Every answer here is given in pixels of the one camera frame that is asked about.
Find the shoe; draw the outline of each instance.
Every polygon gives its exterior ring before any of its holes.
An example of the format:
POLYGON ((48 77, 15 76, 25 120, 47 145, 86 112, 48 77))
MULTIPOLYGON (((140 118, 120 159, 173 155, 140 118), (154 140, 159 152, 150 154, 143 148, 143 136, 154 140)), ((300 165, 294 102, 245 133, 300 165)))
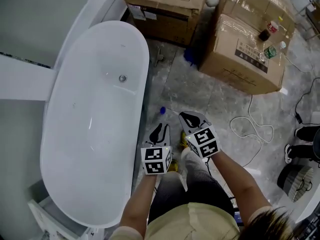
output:
POLYGON ((294 131, 294 137, 297 137, 297 133, 298 133, 298 131, 300 130, 300 129, 302 129, 303 127, 300 127, 300 128, 298 128, 298 129, 295 129, 295 131, 294 131))
POLYGON ((290 144, 287 144, 284 148, 284 160, 287 164, 290 164, 292 162, 292 158, 289 157, 289 153, 291 151, 290 144))
POLYGON ((172 159, 169 168, 168 168, 168 172, 178 172, 178 161, 175 159, 172 159))
POLYGON ((181 131, 180 136, 180 146, 183 147, 183 149, 186 149, 188 147, 188 142, 186 141, 186 133, 184 131, 181 131))

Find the black trousers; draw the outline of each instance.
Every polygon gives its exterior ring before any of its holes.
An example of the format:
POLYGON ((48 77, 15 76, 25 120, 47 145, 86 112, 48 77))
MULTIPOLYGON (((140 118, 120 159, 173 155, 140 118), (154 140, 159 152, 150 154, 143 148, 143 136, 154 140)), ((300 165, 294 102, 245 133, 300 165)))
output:
MULTIPOLYGON (((313 142, 316 132, 320 129, 320 126, 308 126, 298 130, 296 136, 303 141, 313 142)), ((306 158, 314 161, 319 159, 316 157, 313 145, 293 145, 288 157, 293 158, 306 158)))
POLYGON ((189 148, 186 148, 183 152, 186 153, 185 167, 187 169, 186 184, 188 190, 185 191, 177 172, 167 172, 161 179, 151 204, 148 224, 173 208, 188 203, 215 206, 233 217, 235 215, 234 207, 227 193, 210 176, 205 163, 189 148))

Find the white cube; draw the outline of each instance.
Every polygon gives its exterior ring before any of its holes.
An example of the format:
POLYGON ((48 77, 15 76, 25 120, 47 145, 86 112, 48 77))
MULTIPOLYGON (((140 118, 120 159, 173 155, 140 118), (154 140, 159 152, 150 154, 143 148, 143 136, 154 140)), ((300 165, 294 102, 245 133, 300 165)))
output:
POLYGON ((166 174, 172 160, 171 147, 141 148, 141 160, 146 175, 166 174))
POLYGON ((220 142, 211 125, 185 137, 189 148, 201 159, 209 158, 220 151, 220 142))

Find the bathtub drain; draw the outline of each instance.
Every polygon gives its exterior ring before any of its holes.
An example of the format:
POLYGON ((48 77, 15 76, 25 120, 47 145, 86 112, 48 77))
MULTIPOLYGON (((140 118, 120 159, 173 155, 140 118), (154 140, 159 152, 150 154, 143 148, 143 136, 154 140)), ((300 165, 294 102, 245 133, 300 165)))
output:
POLYGON ((127 76, 125 74, 122 74, 119 76, 119 81, 121 83, 124 83, 125 81, 127 81, 127 76))

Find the white bathtub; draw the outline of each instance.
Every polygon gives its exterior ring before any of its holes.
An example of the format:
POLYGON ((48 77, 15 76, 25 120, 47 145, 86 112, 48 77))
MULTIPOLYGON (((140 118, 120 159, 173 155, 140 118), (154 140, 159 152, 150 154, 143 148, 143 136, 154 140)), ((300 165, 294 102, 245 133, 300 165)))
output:
POLYGON ((63 59, 40 168, 52 200, 82 225, 117 224, 130 197, 148 65, 146 40, 121 21, 91 27, 63 59))

